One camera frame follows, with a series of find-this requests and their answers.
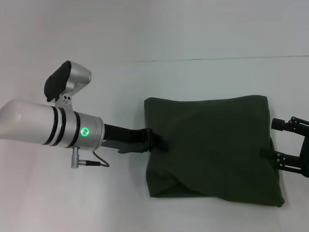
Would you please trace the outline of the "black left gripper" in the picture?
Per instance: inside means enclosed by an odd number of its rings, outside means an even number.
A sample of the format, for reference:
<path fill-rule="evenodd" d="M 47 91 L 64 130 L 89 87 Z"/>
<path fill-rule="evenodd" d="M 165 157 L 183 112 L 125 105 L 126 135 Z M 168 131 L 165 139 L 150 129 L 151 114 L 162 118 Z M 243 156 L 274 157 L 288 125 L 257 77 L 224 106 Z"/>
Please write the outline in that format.
<path fill-rule="evenodd" d="M 154 148 L 166 152 L 169 149 L 167 140 L 151 129 L 131 130 L 108 124 L 104 129 L 101 146 L 118 149 L 120 154 L 151 152 Z"/>

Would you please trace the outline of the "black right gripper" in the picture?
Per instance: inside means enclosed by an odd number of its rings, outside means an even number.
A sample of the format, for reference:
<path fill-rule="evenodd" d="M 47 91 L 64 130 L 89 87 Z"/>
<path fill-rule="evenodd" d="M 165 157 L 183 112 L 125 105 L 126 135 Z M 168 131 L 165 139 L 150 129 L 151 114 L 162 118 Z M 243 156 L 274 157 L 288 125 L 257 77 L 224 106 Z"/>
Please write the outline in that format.
<path fill-rule="evenodd" d="M 271 128 L 277 131 L 288 131 L 293 133 L 308 133 L 309 122 L 299 119 L 295 116 L 291 117 L 288 122 L 284 120 L 273 118 Z M 309 137 L 304 138 L 300 155 L 292 156 L 270 149 L 261 149 L 261 157 L 269 160 L 274 160 L 275 167 L 278 170 L 287 172 L 309 172 Z"/>

